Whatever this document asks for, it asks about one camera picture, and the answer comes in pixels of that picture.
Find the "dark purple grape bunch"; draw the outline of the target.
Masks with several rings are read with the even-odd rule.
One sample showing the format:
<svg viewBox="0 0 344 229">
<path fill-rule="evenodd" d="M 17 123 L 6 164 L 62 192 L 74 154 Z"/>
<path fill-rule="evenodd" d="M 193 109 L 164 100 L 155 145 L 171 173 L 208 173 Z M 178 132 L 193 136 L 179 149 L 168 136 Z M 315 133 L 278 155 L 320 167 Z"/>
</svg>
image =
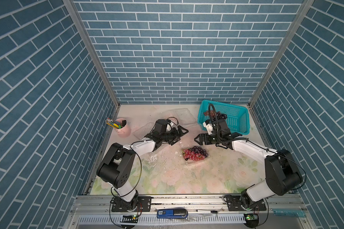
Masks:
<svg viewBox="0 0 344 229">
<path fill-rule="evenodd" d="M 200 147 L 200 146 L 194 146 L 194 147 L 192 147 L 192 148 L 190 148 L 194 153 L 195 153 L 195 155 L 196 156 L 198 156 L 198 157 L 208 157 L 208 152 L 205 150 L 205 149 L 203 149 L 202 147 Z"/>
</svg>

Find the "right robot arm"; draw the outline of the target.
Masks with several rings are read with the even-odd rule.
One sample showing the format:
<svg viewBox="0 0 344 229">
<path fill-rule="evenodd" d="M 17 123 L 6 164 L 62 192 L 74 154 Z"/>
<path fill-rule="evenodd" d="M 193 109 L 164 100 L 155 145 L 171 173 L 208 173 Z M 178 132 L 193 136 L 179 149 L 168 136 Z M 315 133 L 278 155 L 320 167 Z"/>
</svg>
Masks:
<svg viewBox="0 0 344 229">
<path fill-rule="evenodd" d="M 244 138 L 240 133 L 231 132 L 225 120 L 208 119 L 203 122 L 203 126 L 207 132 L 194 138 L 198 145 L 215 145 L 235 150 L 264 166 L 265 179 L 241 193 L 241 205 L 245 208 L 274 195 L 282 196 L 304 182 L 300 166 L 289 151 L 266 148 Z"/>
</svg>

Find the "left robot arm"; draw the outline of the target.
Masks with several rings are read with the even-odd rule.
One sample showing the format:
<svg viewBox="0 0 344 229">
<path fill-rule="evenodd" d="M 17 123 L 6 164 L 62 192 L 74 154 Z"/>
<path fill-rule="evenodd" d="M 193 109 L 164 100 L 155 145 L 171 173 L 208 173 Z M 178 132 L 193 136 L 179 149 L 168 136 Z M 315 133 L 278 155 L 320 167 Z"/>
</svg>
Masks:
<svg viewBox="0 0 344 229">
<path fill-rule="evenodd" d="M 152 130 L 131 144 L 114 143 L 97 168 L 97 176 L 114 188 L 117 197 L 126 203 L 138 198 L 136 187 L 129 182 L 135 158 L 156 151 L 163 144 L 174 145 L 189 131 L 170 119 L 158 119 Z"/>
</svg>

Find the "dark grape bunch middle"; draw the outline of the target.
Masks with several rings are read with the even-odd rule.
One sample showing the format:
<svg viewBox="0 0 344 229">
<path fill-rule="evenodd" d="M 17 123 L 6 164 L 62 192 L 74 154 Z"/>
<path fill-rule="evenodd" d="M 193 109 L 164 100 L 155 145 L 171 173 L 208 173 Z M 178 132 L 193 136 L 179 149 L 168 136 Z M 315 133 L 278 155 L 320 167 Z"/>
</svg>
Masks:
<svg viewBox="0 0 344 229">
<path fill-rule="evenodd" d="M 221 112 L 217 112 L 216 113 L 216 119 L 218 120 L 226 120 L 227 119 L 227 115 Z"/>
</svg>

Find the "teal plastic basket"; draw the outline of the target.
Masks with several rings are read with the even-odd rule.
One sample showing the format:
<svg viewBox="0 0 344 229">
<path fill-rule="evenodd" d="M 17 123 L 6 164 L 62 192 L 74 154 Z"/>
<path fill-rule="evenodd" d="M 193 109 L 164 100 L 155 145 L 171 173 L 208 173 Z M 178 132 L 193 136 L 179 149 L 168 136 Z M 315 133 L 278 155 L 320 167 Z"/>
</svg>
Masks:
<svg viewBox="0 0 344 229">
<path fill-rule="evenodd" d="M 204 131 L 206 131 L 206 128 L 203 123 L 210 118 L 209 105 L 214 106 L 218 118 L 226 121 L 231 132 L 237 132 L 242 135 L 249 134 L 250 123 L 247 108 L 210 100 L 202 101 L 197 117 L 197 122 Z"/>
</svg>

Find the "pink pen cup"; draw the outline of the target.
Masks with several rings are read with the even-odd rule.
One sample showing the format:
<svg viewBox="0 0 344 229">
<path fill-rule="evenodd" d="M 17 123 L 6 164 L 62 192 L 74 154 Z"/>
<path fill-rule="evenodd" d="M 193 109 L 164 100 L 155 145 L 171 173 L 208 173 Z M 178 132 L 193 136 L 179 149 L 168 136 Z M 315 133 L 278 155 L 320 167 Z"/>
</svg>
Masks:
<svg viewBox="0 0 344 229">
<path fill-rule="evenodd" d="M 117 135 L 119 137 L 127 138 L 131 135 L 131 127 L 126 119 L 119 118 L 116 119 L 115 122 L 117 122 L 120 125 L 120 128 L 117 129 Z"/>
</svg>

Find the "coloured pens bundle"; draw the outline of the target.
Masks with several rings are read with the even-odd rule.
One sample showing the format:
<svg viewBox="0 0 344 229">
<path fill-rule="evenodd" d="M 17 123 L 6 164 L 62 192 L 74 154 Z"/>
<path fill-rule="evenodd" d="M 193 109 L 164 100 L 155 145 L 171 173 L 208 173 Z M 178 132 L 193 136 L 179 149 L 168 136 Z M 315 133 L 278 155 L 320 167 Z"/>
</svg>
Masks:
<svg viewBox="0 0 344 229">
<path fill-rule="evenodd" d="M 110 119 L 110 118 L 107 118 L 107 119 L 105 120 L 105 123 L 106 123 L 107 125 L 109 125 L 109 126 L 112 126 L 112 127 L 115 128 L 115 129 L 121 129 L 121 128 L 122 128 L 122 124 L 120 124 L 119 122 L 116 122 L 116 121 L 114 121 L 114 120 L 112 120 L 112 119 Z"/>
</svg>

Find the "black marker pen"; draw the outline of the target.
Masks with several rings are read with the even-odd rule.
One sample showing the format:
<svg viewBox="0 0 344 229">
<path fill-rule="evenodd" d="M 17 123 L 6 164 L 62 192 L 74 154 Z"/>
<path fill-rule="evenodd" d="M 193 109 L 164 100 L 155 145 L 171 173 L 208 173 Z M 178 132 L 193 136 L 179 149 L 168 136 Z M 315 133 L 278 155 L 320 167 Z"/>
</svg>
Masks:
<svg viewBox="0 0 344 229">
<path fill-rule="evenodd" d="M 208 213 L 208 214 L 217 214 L 218 211 L 216 210 L 196 210 L 199 213 Z"/>
</svg>

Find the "blue black handheld device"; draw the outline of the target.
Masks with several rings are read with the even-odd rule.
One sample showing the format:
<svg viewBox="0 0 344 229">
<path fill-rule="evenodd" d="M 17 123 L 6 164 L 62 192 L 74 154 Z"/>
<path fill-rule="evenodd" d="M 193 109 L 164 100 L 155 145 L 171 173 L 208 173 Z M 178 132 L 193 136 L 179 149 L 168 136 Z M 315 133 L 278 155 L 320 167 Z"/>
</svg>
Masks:
<svg viewBox="0 0 344 229">
<path fill-rule="evenodd" d="M 157 210 L 158 219 L 186 219 L 188 211 L 184 208 Z"/>
</svg>

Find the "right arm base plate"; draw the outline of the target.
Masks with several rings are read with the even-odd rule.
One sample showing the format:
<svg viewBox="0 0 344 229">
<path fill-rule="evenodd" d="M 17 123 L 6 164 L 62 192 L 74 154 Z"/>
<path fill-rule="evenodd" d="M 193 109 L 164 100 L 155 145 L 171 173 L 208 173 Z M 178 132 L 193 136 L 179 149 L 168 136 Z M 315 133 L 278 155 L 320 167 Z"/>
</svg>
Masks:
<svg viewBox="0 0 344 229">
<path fill-rule="evenodd" d="M 240 195 L 224 195 L 223 201 L 229 211 L 265 211 L 267 210 L 264 200 L 254 202 Z"/>
</svg>

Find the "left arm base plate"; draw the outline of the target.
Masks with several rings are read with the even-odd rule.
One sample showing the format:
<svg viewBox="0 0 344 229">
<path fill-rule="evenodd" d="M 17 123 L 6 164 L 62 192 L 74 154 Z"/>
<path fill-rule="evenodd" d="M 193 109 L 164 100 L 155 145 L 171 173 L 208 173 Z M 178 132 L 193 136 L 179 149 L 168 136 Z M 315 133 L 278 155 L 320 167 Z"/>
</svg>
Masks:
<svg viewBox="0 0 344 229">
<path fill-rule="evenodd" d="M 131 202 L 127 202 L 119 197 L 114 197 L 111 201 L 112 212 L 150 212 L 152 204 L 151 196 L 134 197 Z"/>
</svg>

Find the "aluminium front rail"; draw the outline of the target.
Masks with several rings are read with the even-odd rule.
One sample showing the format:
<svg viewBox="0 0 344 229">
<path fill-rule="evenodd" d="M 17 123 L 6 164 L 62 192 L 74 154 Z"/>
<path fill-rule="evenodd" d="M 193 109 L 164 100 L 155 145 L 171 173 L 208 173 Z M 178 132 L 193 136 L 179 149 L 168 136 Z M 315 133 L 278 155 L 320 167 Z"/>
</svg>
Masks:
<svg viewBox="0 0 344 229">
<path fill-rule="evenodd" d="M 264 200 L 265 211 L 229 211 L 222 194 L 148 195 L 150 212 L 112 212 L 112 196 L 78 196 L 65 222 L 66 229 L 313 229 L 298 194 Z M 186 219 L 158 219 L 157 210 L 184 208 Z M 304 218 L 275 216 L 273 209 L 302 210 Z M 196 210 L 216 210 L 217 214 Z"/>
</svg>

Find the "teal metal bracket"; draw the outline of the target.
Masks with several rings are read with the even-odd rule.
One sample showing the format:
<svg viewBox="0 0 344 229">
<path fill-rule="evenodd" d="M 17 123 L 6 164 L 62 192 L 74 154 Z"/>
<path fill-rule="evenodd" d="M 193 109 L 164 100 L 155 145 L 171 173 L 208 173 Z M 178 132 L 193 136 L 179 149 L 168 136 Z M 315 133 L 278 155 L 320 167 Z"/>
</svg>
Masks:
<svg viewBox="0 0 344 229">
<path fill-rule="evenodd" d="M 305 212 L 302 210 L 273 209 L 275 216 L 304 218 Z"/>
</svg>

